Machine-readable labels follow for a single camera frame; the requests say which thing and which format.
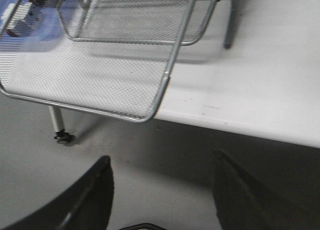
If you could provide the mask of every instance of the white desk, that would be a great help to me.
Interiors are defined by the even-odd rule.
[[[319,0],[245,0],[224,50],[229,4],[181,49],[156,118],[320,147]]]

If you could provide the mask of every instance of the mesh desk organizer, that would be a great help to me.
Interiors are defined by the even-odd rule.
[[[18,0],[0,29],[1,91],[49,105],[63,143],[60,108],[147,121],[180,46],[201,38],[217,1]]]

